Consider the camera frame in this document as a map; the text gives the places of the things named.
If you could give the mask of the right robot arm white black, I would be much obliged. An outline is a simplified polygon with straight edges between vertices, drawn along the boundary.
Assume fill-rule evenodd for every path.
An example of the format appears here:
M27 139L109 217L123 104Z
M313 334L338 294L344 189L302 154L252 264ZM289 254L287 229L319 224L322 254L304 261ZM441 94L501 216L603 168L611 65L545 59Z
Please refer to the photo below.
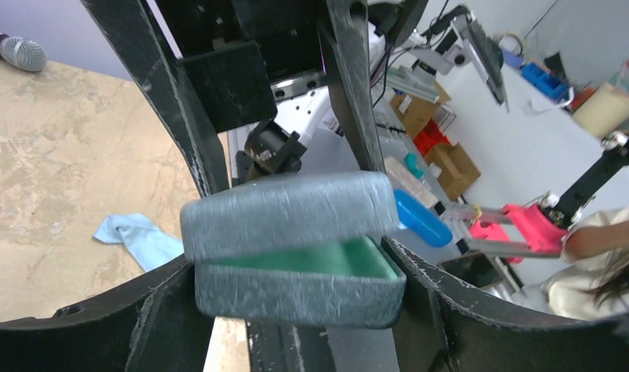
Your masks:
M220 133L251 126L249 178L296 172L332 110L363 170L383 169L371 87L424 1L86 1L201 196L228 186Z

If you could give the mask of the grey glasses case green lining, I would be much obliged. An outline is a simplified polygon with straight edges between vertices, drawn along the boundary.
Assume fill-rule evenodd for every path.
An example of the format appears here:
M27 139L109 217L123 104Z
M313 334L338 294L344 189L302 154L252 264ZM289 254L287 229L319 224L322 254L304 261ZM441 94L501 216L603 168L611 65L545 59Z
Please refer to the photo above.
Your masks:
M265 177L180 213L195 301L206 315L385 329L406 277L380 246L400 222L388 176Z

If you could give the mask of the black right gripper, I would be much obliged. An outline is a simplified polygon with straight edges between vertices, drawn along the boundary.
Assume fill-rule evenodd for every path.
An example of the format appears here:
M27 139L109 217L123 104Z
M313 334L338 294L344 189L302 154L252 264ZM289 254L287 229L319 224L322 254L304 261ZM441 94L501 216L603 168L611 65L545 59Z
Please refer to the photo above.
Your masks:
M178 62L147 2L82 4L181 151L201 197L229 188L217 132L272 119L279 102L327 82L359 167L385 171L365 1L158 1Z

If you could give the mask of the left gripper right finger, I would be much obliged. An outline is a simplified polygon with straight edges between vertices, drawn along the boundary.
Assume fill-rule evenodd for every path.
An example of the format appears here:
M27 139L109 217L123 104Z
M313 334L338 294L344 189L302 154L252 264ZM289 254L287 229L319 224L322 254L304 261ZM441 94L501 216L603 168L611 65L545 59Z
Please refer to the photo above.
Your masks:
M495 298L391 238L406 274L392 331L402 371L629 371L629 314L585 322Z

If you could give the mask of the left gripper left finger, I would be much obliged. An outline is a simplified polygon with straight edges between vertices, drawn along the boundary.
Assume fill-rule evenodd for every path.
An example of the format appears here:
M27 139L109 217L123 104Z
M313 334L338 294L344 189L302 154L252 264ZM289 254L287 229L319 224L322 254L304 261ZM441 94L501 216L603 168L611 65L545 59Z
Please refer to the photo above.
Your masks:
M0 322L0 371L201 371L214 321L178 257L50 318Z

